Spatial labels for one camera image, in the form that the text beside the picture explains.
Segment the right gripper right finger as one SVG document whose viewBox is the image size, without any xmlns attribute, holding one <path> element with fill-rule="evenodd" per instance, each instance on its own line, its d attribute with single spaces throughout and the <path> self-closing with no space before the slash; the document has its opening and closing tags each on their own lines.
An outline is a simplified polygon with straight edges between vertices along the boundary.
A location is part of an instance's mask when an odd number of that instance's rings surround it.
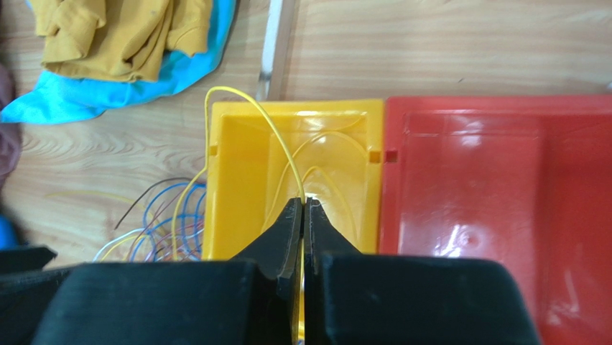
<svg viewBox="0 0 612 345">
<path fill-rule="evenodd" d="M 485 259 L 364 254 L 304 207 L 307 344 L 539 344 L 509 271 Z"/>
</svg>

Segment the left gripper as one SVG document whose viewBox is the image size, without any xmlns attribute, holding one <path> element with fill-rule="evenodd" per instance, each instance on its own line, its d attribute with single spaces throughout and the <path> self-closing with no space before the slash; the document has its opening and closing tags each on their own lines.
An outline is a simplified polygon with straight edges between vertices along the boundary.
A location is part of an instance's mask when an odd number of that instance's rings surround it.
<svg viewBox="0 0 612 345">
<path fill-rule="evenodd" d="M 70 268 L 45 270 L 57 254 L 48 247 L 1 251 L 1 343 L 30 344 Z"/>
</svg>

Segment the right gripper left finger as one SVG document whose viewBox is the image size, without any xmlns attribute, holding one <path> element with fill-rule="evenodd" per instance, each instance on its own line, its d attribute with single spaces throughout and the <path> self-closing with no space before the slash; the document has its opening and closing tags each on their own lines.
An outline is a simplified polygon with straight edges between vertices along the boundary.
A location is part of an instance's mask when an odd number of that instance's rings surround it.
<svg viewBox="0 0 612 345">
<path fill-rule="evenodd" d="M 303 206 L 228 260 L 74 267 L 35 344 L 296 344 Z"/>
</svg>

